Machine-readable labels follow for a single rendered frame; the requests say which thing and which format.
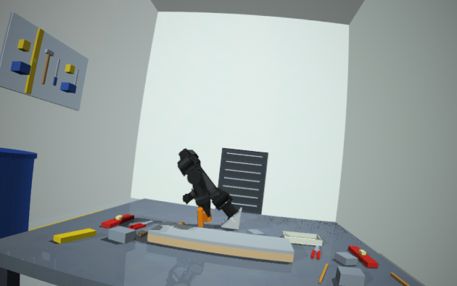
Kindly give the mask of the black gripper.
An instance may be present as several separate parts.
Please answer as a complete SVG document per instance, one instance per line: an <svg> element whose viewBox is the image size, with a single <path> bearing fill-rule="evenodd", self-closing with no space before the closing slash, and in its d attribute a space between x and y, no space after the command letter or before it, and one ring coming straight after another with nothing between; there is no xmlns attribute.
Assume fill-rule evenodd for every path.
<svg viewBox="0 0 457 286"><path fill-rule="evenodd" d="M202 207L203 210L206 212L207 216L210 217L210 190L207 189L205 180L200 181L198 184L192 185L194 191L197 195L197 199L195 200L196 204L199 207Z"/></svg>

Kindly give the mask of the red flat bar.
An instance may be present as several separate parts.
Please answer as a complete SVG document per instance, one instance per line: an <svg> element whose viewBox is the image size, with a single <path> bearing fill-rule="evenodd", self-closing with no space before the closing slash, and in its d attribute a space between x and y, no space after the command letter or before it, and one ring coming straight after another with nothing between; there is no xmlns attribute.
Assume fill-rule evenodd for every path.
<svg viewBox="0 0 457 286"><path fill-rule="evenodd" d="M364 250L359 249L357 246L349 246L348 250L353 253L353 255L358 258L363 264L367 267L378 268L378 263L374 261L370 256L366 254Z"/></svg>
<svg viewBox="0 0 457 286"><path fill-rule="evenodd" d="M112 228L112 227L115 227L119 224L123 224L127 221L131 221L132 219L134 219L134 215L130 215L130 214L125 214L124 216L116 216L114 219L110 219L109 221L104 221L102 222L102 225L104 228Z"/></svg>

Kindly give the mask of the yellow rectangular bar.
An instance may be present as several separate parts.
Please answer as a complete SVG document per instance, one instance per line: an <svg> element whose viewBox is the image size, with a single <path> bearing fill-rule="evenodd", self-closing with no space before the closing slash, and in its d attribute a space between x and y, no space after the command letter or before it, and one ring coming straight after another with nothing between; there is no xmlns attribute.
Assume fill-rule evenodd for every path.
<svg viewBox="0 0 457 286"><path fill-rule="evenodd" d="M83 230L78 230L75 232L69 232L69 233L67 232L64 234L54 235L53 241L61 244L61 243L71 242L73 240L76 241L76 240L80 240L80 239L87 238L87 237L93 237L93 236L96 236L96 230L83 229Z"/></svg>

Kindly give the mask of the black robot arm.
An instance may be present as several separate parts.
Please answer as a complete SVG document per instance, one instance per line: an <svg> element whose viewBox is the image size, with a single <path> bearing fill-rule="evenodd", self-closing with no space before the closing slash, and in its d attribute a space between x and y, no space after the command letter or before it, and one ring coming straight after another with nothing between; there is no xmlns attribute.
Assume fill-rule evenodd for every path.
<svg viewBox="0 0 457 286"><path fill-rule="evenodd" d="M231 203L233 200L232 196L228 192L217 188L210 180L208 175L201 167L201 163L198 158L199 156L193 150L188 150L185 148L179 153L179 156L180 160L178 161L178 168L183 176L187 175L187 179L191 184L198 184L200 181L205 180L206 187L208 190L210 190L209 196L211 196L210 199L212 200L212 204L218 210L222 209L222 211L228 216L227 219L231 218L235 213L239 211L239 209L237 210ZM193 199L196 200L196 198L197 195L194 191L194 188L192 188L192 191L189 194L185 194L182 200L184 203L189 204L190 201ZM224 204L226 201L228 202ZM222 206L222 204L224 205Z"/></svg>

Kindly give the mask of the white panel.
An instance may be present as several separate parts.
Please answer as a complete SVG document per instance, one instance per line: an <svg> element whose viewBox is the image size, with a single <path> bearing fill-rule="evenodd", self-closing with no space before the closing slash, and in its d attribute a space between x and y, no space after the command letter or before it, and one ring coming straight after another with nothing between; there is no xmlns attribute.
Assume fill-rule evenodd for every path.
<svg viewBox="0 0 457 286"><path fill-rule="evenodd" d="M242 234L167 221L148 231L147 242L230 256L293 262L294 249L287 238Z"/></svg>

